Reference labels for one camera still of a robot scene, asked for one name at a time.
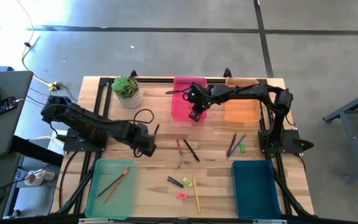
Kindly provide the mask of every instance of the black desk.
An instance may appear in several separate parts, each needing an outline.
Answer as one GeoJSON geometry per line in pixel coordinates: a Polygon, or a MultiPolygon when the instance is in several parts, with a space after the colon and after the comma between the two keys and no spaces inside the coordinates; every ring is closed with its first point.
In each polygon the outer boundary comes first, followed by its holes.
{"type": "MultiPolygon", "coordinates": [[[[0,72],[1,98],[14,96],[16,99],[25,99],[31,79],[32,72],[0,72]]],[[[14,135],[23,105],[24,102],[19,102],[16,109],[0,115],[0,187],[13,182],[21,154],[58,166],[63,160],[63,156],[14,135]]],[[[10,192],[17,194],[18,190],[6,187],[6,195],[0,203],[0,219],[8,200],[12,199],[9,199],[10,192]]]]}
{"type": "MultiPolygon", "coordinates": [[[[25,99],[29,90],[32,72],[0,72],[1,99],[14,96],[25,99]]],[[[17,108],[0,115],[0,155],[8,152],[16,130],[24,102],[18,102],[17,108]]]]}

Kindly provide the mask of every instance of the yellow cable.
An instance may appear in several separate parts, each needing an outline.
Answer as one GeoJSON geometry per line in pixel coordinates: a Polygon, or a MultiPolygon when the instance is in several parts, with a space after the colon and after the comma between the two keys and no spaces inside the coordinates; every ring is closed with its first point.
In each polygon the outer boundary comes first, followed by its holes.
{"type": "Polygon", "coordinates": [[[50,136],[41,136],[41,137],[37,137],[35,138],[35,140],[38,140],[38,139],[52,139],[52,140],[56,140],[62,144],[64,144],[64,142],[62,142],[61,140],[57,139],[57,138],[54,138],[54,137],[50,137],[50,136]]]}
{"type": "MultiPolygon", "coordinates": [[[[31,18],[30,18],[29,13],[26,11],[26,9],[25,9],[24,6],[22,5],[22,3],[21,3],[19,0],[16,0],[16,1],[17,1],[17,3],[20,4],[21,8],[23,9],[23,11],[25,12],[25,14],[26,14],[27,17],[29,18],[29,21],[30,21],[30,24],[31,24],[31,36],[30,36],[30,39],[29,39],[29,41],[28,41],[27,43],[30,43],[31,40],[32,40],[32,37],[34,36],[34,25],[33,25],[33,23],[32,23],[32,20],[31,20],[31,18]]],[[[25,52],[25,50],[27,50],[27,46],[25,46],[25,47],[24,47],[24,50],[23,50],[23,54],[22,54],[22,64],[23,64],[24,68],[25,68],[27,71],[29,71],[29,68],[27,68],[27,66],[26,66],[25,63],[24,63],[24,58],[25,58],[25,56],[30,52],[30,50],[27,51],[27,53],[25,52]]],[[[53,89],[53,88],[54,88],[53,83],[48,83],[48,82],[46,82],[46,81],[43,81],[42,79],[40,79],[40,78],[37,77],[36,75],[33,75],[33,77],[34,77],[36,80],[40,81],[41,83],[47,85],[50,90],[52,90],[52,91],[54,90],[54,89],[53,89]]]]}

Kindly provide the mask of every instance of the potted plant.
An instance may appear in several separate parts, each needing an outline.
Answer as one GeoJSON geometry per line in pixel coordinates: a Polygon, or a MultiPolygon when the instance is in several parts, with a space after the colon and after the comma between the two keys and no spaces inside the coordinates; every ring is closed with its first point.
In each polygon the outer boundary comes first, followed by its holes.
{"type": "Polygon", "coordinates": [[[142,104],[143,93],[137,81],[130,77],[118,77],[114,79],[112,90],[116,93],[119,102],[128,109],[137,108],[142,104]]]}

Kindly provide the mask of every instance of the green tray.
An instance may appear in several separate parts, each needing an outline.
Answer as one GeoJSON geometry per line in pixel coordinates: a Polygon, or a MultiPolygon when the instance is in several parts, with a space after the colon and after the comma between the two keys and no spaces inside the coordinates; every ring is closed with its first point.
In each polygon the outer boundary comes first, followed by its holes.
{"type": "Polygon", "coordinates": [[[135,176],[136,166],[134,161],[119,159],[99,159],[96,161],[85,216],[87,218],[125,220],[132,213],[135,176]],[[120,181],[108,201],[104,202],[113,186],[97,198],[96,196],[117,179],[126,167],[130,167],[128,173],[120,181]]]}

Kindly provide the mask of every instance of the white pot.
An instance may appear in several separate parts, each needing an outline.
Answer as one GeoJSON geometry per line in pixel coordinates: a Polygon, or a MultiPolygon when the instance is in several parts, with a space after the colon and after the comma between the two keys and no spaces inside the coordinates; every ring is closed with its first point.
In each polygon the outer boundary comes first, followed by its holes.
{"type": "Polygon", "coordinates": [[[120,94],[116,93],[116,96],[118,97],[119,102],[128,109],[134,109],[140,106],[143,102],[143,93],[140,88],[138,88],[135,95],[133,95],[131,98],[122,98],[120,94]]]}

